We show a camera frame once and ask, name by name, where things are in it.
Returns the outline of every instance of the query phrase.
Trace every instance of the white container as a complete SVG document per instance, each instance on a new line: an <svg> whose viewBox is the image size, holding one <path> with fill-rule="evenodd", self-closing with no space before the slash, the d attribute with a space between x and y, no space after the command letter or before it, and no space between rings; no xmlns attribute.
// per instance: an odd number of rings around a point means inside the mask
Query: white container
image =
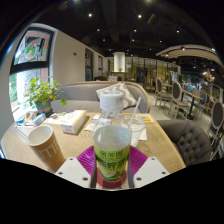
<svg viewBox="0 0 224 224"><path fill-rule="evenodd" d="M76 135L86 120L86 110L75 110L61 124L62 131L67 134Z"/></svg>

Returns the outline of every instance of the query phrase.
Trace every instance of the sofa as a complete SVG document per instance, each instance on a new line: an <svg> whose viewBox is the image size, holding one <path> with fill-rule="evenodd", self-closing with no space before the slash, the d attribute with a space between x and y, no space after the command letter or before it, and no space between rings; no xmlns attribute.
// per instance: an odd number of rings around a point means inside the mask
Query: sofa
<svg viewBox="0 0 224 224"><path fill-rule="evenodd" d="M64 92L60 94L57 100L51 102L53 112L72 112L74 110L87 110L88 112L100 113L100 101L96 90L103 89L119 82L110 81L89 81L62 84L58 88ZM149 113L151 101L146 91L137 83L125 82L125 85L131 95L138 101L141 97L141 102L137 109L138 113ZM67 105L60 104L61 99L67 100ZM125 108L122 113L132 113L135 106Z"/></svg>
<svg viewBox="0 0 224 224"><path fill-rule="evenodd" d="M191 120L157 121L173 142L186 167L208 162L212 146L207 134Z"/></svg>

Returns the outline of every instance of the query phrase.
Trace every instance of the glass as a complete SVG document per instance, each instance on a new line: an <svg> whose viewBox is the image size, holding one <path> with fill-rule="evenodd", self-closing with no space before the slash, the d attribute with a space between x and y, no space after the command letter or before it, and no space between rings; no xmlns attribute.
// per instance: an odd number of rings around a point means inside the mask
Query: glass
<svg viewBox="0 0 224 224"><path fill-rule="evenodd" d="M46 32L28 30L15 53L14 65L25 62L47 61L49 39L50 34Z"/></svg>

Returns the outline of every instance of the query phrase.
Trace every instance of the lid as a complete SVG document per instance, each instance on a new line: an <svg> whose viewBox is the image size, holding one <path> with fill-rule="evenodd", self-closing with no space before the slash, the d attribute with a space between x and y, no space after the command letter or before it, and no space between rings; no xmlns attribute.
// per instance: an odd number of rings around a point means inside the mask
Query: lid
<svg viewBox="0 0 224 224"><path fill-rule="evenodd" d="M105 91L101 93L100 108L110 112L122 111L124 109L123 93L120 91Z"/></svg>

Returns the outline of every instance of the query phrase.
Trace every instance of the potted plant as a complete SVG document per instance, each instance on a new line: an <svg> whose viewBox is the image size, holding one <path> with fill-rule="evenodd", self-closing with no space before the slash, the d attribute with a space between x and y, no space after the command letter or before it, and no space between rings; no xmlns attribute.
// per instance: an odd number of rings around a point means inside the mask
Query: potted plant
<svg viewBox="0 0 224 224"><path fill-rule="evenodd" d="M56 100L64 92L57 87L59 85L57 79L52 83L41 83L38 77L37 79L31 79L30 83L31 86L27 89L28 94L25 95L25 97L29 97L26 102L29 102L30 106L35 104L38 113L45 113L46 116L50 115L52 112L51 101ZM67 100L62 99L60 103L66 105Z"/></svg>

